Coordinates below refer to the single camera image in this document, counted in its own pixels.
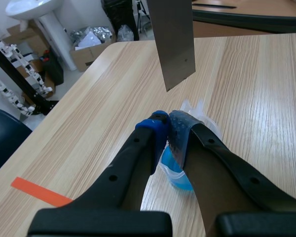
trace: white sink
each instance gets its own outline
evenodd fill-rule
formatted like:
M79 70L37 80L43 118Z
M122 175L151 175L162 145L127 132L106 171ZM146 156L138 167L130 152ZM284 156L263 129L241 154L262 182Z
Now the white sink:
M69 53L72 42L57 20L53 10L64 0L10 0L5 8L7 16L20 20L22 28L27 28L27 21L38 19L55 44L69 70L77 69Z
M64 0L11 0L6 6L5 13L17 20L39 18L57 7Z

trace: clear plastic container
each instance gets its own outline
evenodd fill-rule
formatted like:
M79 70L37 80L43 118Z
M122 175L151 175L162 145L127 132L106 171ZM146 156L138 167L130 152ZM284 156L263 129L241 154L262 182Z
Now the clear plastic container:
M213 132L215 135L222 139L222 134L217 124L209 117L203 114L203 102L199 101L196 108L192 108L190 102L188 100L184 100L181 108L181 111L189 113L194 116L196 119L204 122L204 124ZM185 173L180 169L179 164L174 160L169 146L167 146L161 156L159 161L159 165L162 170L167 175L170 182L183 190L193 190L191 183L189 182Z

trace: blue chair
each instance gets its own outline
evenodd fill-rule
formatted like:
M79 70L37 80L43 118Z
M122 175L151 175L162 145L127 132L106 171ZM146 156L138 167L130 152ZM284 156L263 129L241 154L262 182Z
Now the blue chair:
M31 132L15 117L0 110L0 168Z

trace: orange strip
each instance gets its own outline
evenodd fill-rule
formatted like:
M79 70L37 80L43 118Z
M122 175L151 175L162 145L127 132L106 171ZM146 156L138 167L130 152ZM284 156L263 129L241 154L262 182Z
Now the orange strip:
M64 206L73 201L68 197L62 196L20 177L16 177L11 186L56 207Z

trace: wooden table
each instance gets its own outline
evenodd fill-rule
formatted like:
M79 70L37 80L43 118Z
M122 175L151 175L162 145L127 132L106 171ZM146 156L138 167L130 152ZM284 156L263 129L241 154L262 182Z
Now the wooden table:
M24 237L51 207L12 188L15 177L77 198L136 123L186 98L203 100L225 144L296 198L296 34L195 39L195 58L196 73L166 93L154 41L107 48L0 170L0 236ZM142 209L170 213L176 237L204 236L194 194L159 167Z

